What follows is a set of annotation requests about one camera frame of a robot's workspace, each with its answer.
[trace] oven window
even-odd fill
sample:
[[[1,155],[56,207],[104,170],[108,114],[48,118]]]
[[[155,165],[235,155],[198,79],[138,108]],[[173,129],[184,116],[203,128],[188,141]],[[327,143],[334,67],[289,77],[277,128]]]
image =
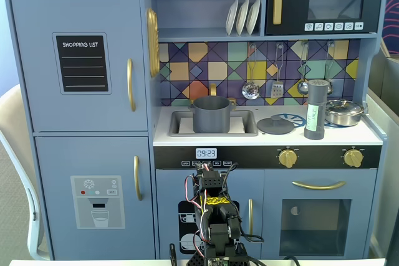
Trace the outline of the oven window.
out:
[[[309,0],[308,20],[360,19],[363,0]]]
[[[349,199],[284,199],[280,255],[343,256]]]

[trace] blue cabinet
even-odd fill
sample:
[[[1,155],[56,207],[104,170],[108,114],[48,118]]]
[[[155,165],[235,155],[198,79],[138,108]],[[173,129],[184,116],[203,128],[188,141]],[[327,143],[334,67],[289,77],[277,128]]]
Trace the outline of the blue cabinet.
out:
[[[267,169],[262,259],[361,259],[376,169]]]
[[[185,178],[195,173],[191,170],[157,170],[156,193],[158,198],[158,226],[160,235],[160,258],[169,258],[169,244],[176,246],[178,259],[190,259],[194,254],[193,234],[198,230],[194,206],[185,200]],[[235,170],[228,178],[231,199],[238,203],[243,229],[249,234],[249,200],[252,200],[253,234],[262,233],[263,170]],[[193,197],[191,178],[188,180],[188,197]],[[203,242],[196,236],[196,244],[203,248]],[[248,254],[260,258],[261,245],[248,244]]]
[[[140,0],[12,0],[12,10],[34,131],[147,131]]]
[[[155,258],[147,137],[37,137],[36,145],[56,260]]]

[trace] green label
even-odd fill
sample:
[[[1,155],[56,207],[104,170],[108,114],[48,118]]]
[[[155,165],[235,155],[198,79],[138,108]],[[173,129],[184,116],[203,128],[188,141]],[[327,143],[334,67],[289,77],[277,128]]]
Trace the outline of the green label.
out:
[[[319,107],[316,105],[307,105],[306,129],[316,131],[317,115],[319,114]]]

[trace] microwave buttons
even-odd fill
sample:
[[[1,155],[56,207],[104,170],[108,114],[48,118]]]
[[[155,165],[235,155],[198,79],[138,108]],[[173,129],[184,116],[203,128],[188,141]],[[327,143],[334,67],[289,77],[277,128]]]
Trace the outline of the microwave buttons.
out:
[[[314,30],[315,31],[322,31],[324,27],[324,23],[315,23],[314,24]]]
[[[363,29],[363,22],[356,22],[355,23],[355,30],[361,31]]]
[[[332,31],[334,29],[334,23],[325,23],[324,30],[325,31]]]
[[[343,23],[335,23],[335,25],[334,25],[334,30],[335,31],[341,31],[341,30],[343,30],[344,29],[344,24]]]
[[[346,22],[345,23],[345,30],[352,31],[353,30],[353,22]]]
[[[305,31],[313,31],[313,23],[305,23]]]

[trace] countertop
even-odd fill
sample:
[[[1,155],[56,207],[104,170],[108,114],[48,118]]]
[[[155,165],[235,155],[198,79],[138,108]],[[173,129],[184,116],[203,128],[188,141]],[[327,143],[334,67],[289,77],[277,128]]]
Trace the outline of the countertop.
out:
[[[297,116],[305,118],[307,106],[245,106],[237,107],[237,110],[251,110],[256,122],[272,115],[286,114],[288,119],[294,117],[294,120],[300,124],[301,118]],[[162,107],[153,141],[154,146],[382,145],[382,140],[364,117],[358,125],[352,127],[325,126],[325,135],[322,140],[308,140],[304,136],[304,126],[294,128],[292,132],[285,135],[270,135],[260,131],[257,136],[172,137],[168,136],[168,132],[171,114],[175,111],[188,111],[188,108]]]
[[[267,266],[295,266],[292,260],[262,260]],[[186,266],[187,260],[179,260],[178,266]],[[385,259],[370,260],[299,260],[300,266],[384,266]],[[124,261],[22,261],[13,260],[10,266],[170,266],[170,260]]]

